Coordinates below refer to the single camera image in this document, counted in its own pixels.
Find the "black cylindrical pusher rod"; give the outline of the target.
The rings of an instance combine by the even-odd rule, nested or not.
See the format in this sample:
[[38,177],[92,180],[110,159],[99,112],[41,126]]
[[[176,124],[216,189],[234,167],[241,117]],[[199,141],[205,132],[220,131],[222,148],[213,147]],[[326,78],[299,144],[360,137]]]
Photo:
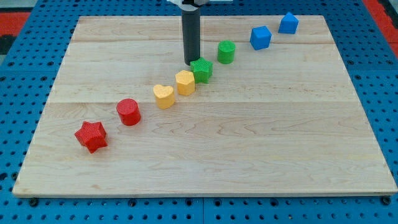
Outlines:
[[186,65],[200,58],[200,8],[182,9],[183,56]]

